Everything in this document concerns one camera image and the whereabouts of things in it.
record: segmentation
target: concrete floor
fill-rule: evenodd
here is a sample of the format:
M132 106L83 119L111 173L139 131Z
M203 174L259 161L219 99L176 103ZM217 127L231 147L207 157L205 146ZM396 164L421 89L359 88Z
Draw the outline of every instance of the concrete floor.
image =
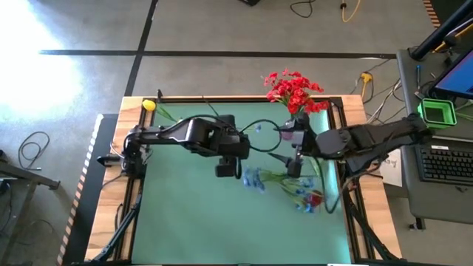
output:
M0 43L6 51L0 147L17 163L17 149L29 133L50 134L51 144L35 165L43 168L43 175L61 180L62 188L57 192L39 188L31 219L50 221L60 235L95 118L119 110L135 57L38 55L37 51L136 50L151 2L0 3L0 29L7 40ZM290 11L291 2L262 0L247 7L236 0L159 0L146 50L395 53L419 44L433 31L421 0L364 0L347 24L341 22L337 1L316 1L314 14L307 19ZM362 71L379 63L379 59L143 57L132 94L155 95L157 89L165 95L263 94L261 76L285 67L319 82L326 93L347 94ZM395 60L372 73L375 92L398 79ZM381 94L373 99L366 111L374 112L383 98ZM389 99L381 120L402 106ZM470 246L471 226L428 221L428 231L410 232L408 205L395 198L389 203L406 258L456 265L473 260L471 253L451 249L453 242ZM50 243L25 248L23 259L51 265L60 236L45 239Z

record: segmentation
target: wooden table frame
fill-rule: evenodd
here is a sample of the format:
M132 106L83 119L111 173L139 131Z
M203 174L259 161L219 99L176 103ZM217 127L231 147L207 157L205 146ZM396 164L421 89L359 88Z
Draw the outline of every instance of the wooden table frame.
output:
M337 128L342 125L337 117L343 117L346 120L348 126L366 123L366 117L364 113L363 103L359 95L318 95L314 98L328 98L334 97L341 99L343 106L343 114L334 115L336 118ZM264 96L206 96L206 99L261 99ZM177 101L184 99L193 99L199 100L202 99L201 96L194 97L165 97L164 100L168 101ZM125 97L123 98L120 113L118 116L117 127L115 130L114 144L115 149L120 151L122 148L123 140L128 133L128 131L137 124L140 113L141 113L141 103L143 97ZM151 123L152 116L146 116L146 125L148 126ZM104 182L111 180L120 173L120 167L114 166L108 168L104 175ZM108 184L107 187L103 188L101 195L98 201L97 211L95 215L94 224L92 227L92 233L89 239L89 245L86 251L86 259L93 259L98 255L101 249L108 243L112 238L112 235L115 231L114 228L114 218L117 211L117 206L122 203L125 194L131 194L131 201L128 202L128 206L132 205L138 193L138 189L141 186L139 180L131 181L127 178L121 178L116 180L113 183ZM395 256L401 258L401 250L398 244L398 238L392 223L392 217L389 210L387 197L384 192L384 185L381 179L370 178L368 176L362 177L360 179L360 187L362 190L362 203L364 204L366 216L368 223L371 228L374 230L379 239L386 245L386 247L393 253ZM352 196L354 202L361 200L360 197ZM128 259L129 251L132 249L133 242L133 233L132 230L135 226L132 223L126 235L123 239L123 245L121 247L120 257L115 256L116 259ZM360 255L362 258L367 258L369 250L366 249L364 235L361 232L358 224L355 222L355 232L356 238L358 239L358 246L360 249Z

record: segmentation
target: green basket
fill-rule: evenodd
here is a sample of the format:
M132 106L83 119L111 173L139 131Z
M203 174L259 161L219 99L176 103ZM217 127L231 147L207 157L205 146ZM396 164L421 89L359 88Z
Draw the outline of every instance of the green basket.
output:
M455 107L449 100L423 99L417 107L428 128L446 129L457 124Z

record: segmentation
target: computer monitor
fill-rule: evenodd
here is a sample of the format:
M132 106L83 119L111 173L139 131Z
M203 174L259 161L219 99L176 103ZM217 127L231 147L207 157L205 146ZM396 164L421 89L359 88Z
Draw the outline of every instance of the computer monitor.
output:
M473 49L460 56L432 88L449 95L473 99Z

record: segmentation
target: keyboard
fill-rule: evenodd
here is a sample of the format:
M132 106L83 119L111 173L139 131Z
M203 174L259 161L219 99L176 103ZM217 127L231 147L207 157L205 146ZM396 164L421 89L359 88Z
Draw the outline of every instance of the keyboard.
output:
M473 151L416 148L419 176L426 182L473 185Z

